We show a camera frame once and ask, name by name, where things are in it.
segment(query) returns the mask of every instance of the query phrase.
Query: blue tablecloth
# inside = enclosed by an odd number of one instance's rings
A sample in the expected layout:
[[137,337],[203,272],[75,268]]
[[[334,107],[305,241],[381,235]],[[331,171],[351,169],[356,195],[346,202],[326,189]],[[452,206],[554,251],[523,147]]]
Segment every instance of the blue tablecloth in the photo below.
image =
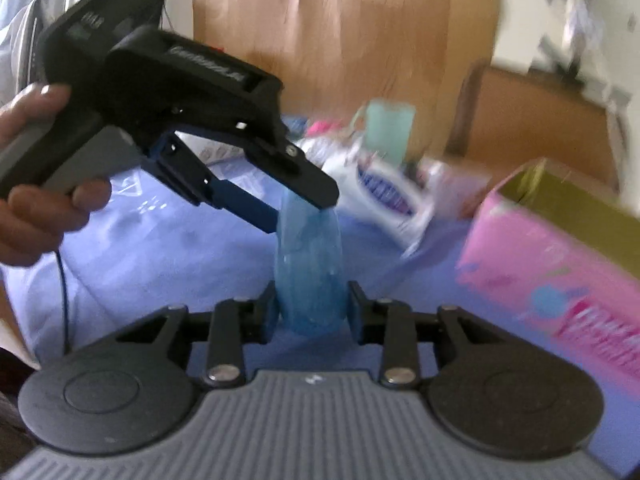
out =
[[[282,188],[244,161],[215,171],[279,206]],[[89,227],[69,235],[62,248],[71,298],[71,335],[87,344],[153,310],[175,303],[210,310],[235,296],[255,297],[273,278],[275,235],[265,235],[226,211],[193,207],[146,174],[119,178],[104,211]],[[562,354],[541,333],[499,306],[456,284],[454,266],[468,222],[433,221],[420,249],[408,259],[376,227],[340,218],[348,279],[370,298],[390,297],[414,310],[434,312],[444,303],[468,311]],[[41,362],[62,350],[60,283],[52,256],[32,269],[4,269],[12,305],[28,344]],[[425,375],[436,373],[430,345],[421,345]],[[306,339],[283,329],[267,346],[248,346],[249,371],[256,368],[326,370],[366,368],[376,374],[381,350],[358,347],[345,325],[341,332]],[[190,369],[202,370],[202,349]],[[594,456],[617,474],[640,460],[640,402],[600,381],[606,411],[593,438]]]

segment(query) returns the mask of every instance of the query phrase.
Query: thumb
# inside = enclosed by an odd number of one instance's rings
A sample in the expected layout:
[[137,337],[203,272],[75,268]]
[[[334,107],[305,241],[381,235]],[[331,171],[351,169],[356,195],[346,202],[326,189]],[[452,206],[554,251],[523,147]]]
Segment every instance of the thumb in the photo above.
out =
[[52,119],[69,101],[71,89],[64,85],[30,85],[0,108],[0,150],[29,123]]

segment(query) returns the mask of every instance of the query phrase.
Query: metal bolt head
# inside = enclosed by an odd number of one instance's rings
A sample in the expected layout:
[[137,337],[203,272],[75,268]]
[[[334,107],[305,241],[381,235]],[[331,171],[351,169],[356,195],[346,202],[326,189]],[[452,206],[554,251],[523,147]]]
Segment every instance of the metal bolt head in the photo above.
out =
[[315,386],[316,384],[324,383],[324,377],[319,374],[311,374],[305,377],[305,383]]
[[389,368],[385,372],[385,381],[389,384],[409,384],[415,381],[415,372],[410,368]]
[[240,376],[240,369],[234,365],[218,365],[207,371],[207,377],[214,383],[229,383]]

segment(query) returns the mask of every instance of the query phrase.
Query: blue plastic bottle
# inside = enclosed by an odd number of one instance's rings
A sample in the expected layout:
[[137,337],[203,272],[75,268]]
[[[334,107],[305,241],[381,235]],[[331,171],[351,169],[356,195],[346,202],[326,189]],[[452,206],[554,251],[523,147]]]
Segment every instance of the blue plastic bottle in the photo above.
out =
[[285,325],[306,336],[337,330],[347,314],[347,283],[334,209],[318,210],[285,190],[278,219],[276,293]]

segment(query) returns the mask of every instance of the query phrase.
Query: cardboard box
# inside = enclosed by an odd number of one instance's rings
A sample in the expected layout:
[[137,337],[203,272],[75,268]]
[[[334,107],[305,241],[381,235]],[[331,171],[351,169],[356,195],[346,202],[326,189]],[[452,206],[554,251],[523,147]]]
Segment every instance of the cardboard box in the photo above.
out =
[[611,193],[542,160],[481,205],[460,283],[640,395],[640,221]]

